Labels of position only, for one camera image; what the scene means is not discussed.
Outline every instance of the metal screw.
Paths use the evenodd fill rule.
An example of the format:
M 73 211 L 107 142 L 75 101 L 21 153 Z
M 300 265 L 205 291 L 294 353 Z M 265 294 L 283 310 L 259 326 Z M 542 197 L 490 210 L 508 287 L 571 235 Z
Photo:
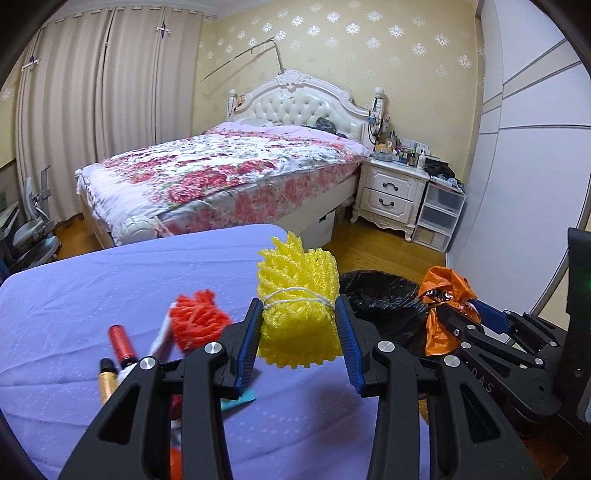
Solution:
M 446 355 L 446 357 L 443 359 L 443 361 L 445 362 L 445 364 L 448 367 L 459 367 L 460 366 L 460 359 L 458 357 L 456 357 L 455 355 Z
M 395 348 L 394 344 L 388 340 L 382 340 L 378 343 L 378 350 L 380 352 L 393 352 Z
M 146 358 L 142 358 L 139 361 L 139 367 L 142 370 L 151 370 L 156 365 L 156 360 L 154 360 L 151 356 L 147 356 Z
M 205 352 L 213 355 L 214 353 L 219 353 L 222 351 L 222 344 L 217 342 L 208 343 L 205 346 Z

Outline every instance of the white tufted headboard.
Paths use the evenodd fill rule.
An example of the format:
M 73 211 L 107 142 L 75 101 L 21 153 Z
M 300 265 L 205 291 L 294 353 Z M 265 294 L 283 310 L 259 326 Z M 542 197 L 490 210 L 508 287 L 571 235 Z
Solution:
M 235 97 L 236 91 L 231 90 L 230 96 Z M 322 116 L 348 138 L 373 149 L 368 136 L 368 112 L 351 102 L 350 93 L 297 70 L 287 70 L 247 93 L 229 119 L 259 118 L 313 127 Z

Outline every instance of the white string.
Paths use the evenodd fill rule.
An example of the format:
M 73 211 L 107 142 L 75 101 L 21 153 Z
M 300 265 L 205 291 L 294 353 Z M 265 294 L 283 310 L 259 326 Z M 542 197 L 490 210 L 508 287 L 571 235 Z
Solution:
M 271 298 L 274 297 L 275 295 L 277 295 L 278 293 L 281 293 L 282 291 L 294 291 L 294 290 L 304 290 L 308 293 L 311 293 L 315 298 L 311 299 L 309 297 L 302 297 L 299 299 L 287 299 L 287 300 L 276 300 L 276 301 L 272 301 L 271 303 L 267 304 L 267 301 Z M 330 308 L 331 310 L 335 309 L 335 306 L 331 304 L 330 300 L 327 299 L 326 297 L 323 297 L 322 295 L 320 295 L 319 293 L 316 293 L 315 291 L 311 291 L 308 288 L 305 287 L 288 287 L 288 288 L 281 288 L 273 293 L 271 293 L 271 295 L 266 296 L 264 299 L 262 299 L 263 305 L 264 305 L 264 309 L 268 310 L 270 309 L 272 306 L 275 306 L 277 304 L 280 303 L 294 303 L 296 301 L 317 301 L 319 303 L 321 303 L 322 305 Z

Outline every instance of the purple table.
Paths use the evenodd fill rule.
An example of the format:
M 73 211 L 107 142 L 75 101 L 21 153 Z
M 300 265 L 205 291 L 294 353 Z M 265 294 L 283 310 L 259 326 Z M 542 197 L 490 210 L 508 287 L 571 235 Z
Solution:
M 272 225 L 163 238 L 83 255 L 14 275 L 0 288 L 0 409 L 25 451 L 58 477 L 100 409 L 99 360 L 113 357 L 107 329 L 124 325 L 145 355 L 180 294 L 210 288 L 241 321 L 256 296 L 256 264 Z M 179 358 L 174 351 L 171 358 Z M 361 480 L 376 399 L 361 399 L 342 358 L 278 369 L 257 359 L 253 403 L 225 414 L 236 480 Z M 421 477 L 428 428 L 421 419 Z

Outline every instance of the wardrobe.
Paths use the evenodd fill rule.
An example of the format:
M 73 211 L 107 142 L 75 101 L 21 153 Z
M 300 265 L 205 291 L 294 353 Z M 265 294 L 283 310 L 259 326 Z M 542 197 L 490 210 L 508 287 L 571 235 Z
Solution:
M 17 99 L 21 184 L 51 164 L 50 213 L 80 212 L 74 172 L 191 134 L 203 14 L 104 7 L 48 22 L 30 42 Z
M 588 216 L 591 80 L 530 0 L 484 0 L 480 17 L 482 119 L 447 264 L 493 307 L 539 313 Z

